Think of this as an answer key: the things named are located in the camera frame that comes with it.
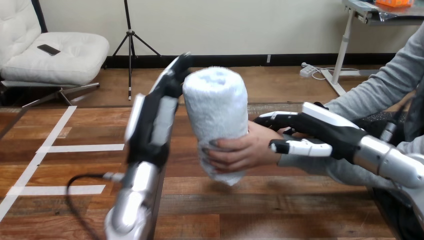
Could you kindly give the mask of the person's hand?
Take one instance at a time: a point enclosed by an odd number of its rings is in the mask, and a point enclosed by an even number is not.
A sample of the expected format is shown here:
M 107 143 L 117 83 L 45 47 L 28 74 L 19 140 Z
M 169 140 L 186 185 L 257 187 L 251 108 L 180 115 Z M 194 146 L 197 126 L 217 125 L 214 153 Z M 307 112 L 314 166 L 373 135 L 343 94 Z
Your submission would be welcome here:
M 249 121 L 248 134 L 240 138 L 212 140 L 209 146 L 202 148 L 202 152 L 218 174 L 275 165 L 282 155 L 273 152 L 269 148 L 269 142 L 282 140 L 284 131 L 284 128 L 275 131 Z

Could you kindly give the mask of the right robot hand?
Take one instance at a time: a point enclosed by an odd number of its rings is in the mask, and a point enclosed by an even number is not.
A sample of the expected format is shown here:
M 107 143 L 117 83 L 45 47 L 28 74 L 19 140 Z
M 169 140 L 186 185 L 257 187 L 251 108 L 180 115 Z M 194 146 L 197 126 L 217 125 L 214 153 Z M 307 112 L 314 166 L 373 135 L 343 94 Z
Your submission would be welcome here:
M 318 140 L 318 143 L 312 143 L 304 138 L 272 139 L 268 146 L 278 154 L 333 157 L 352 162 L 361 139 L 368 135 L 346 118 L 310 102 L 303 103 L 301 112 L 268 112 L 259 115 L 253 122 L 275 131 L 290 127 Z

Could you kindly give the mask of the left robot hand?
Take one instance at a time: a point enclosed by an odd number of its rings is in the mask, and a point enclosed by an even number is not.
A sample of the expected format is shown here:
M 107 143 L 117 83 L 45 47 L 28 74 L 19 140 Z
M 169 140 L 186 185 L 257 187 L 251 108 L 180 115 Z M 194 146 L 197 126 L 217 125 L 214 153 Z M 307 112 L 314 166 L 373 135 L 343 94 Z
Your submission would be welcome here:
M 136 96 L 124 137 L 128 164 L 148 162 L 159 169 L 166 164 L 179 98 L 192 66 L 190 52 L 179 55 L 160 73 L 148 94 Z

